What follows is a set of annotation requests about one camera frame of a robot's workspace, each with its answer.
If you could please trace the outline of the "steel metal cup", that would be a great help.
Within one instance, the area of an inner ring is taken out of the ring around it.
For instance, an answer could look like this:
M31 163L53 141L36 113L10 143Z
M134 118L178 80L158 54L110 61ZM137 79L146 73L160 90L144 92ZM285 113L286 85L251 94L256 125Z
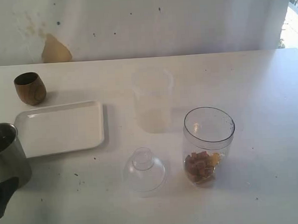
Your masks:
M0 123L0 182L18 178L18 187L25 186L32 177L31 166L18 138L17 128Z

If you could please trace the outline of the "brown wooden cup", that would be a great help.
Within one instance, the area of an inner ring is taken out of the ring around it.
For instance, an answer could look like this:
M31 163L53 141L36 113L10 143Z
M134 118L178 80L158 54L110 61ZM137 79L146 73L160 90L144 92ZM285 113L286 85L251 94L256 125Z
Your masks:
M25 104L34 106L46 98L46 87L36 72L26 72L14 79L17 95Z

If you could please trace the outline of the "wooden block pieces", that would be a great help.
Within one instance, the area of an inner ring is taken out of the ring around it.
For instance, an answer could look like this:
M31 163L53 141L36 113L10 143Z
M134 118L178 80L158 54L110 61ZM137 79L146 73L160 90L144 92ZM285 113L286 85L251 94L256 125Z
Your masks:
M192 152L187 155L184 169L189 180L196 184L206 182L214 175L215 171L210 155L206 151Z

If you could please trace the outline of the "gold coin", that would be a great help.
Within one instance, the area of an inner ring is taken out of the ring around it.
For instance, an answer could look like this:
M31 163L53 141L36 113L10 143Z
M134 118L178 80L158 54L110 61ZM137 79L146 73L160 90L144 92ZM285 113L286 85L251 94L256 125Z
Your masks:
M215 167L220 163L220 160L221 160L220 154L213 153L209 155L207 164L211 167Z

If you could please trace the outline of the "clear dome jar lid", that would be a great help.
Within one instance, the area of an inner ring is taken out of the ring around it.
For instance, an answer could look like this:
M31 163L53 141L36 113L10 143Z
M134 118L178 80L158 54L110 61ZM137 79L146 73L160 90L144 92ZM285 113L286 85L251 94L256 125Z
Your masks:
M123 169L125 185L140 197L157 194L166 181L166 175L163 162L146 147L137 148Z

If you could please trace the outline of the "clear plastic jar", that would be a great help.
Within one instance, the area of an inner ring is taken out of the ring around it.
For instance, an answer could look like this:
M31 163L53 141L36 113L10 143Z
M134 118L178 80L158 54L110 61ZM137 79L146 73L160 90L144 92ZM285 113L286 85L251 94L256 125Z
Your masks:
M221 164L229 154L235 134L234 120L225 111L206 106L190 110L183 121L182 159L184 171L185 158L192 152L206 151L209 155L220 154L220 163L214 167L214 175L210 179L198 184L189 180L197 187L207 187L215 180Z

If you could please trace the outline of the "white rectangular tray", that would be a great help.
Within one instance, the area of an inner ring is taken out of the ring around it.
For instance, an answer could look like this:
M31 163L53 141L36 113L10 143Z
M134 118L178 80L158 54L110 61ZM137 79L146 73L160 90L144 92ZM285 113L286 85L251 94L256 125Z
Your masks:
M28 158L92 149L104 141L103 105L53 105L19 113L14 121Z

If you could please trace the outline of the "frosted plastic beaker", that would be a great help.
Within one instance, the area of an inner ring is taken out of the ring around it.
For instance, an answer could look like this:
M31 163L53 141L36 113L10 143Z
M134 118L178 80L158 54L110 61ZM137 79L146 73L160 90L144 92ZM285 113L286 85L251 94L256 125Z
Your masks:
M164 68L144 68L131 77L136 122L148 133L160 133L171 123L172 74Z

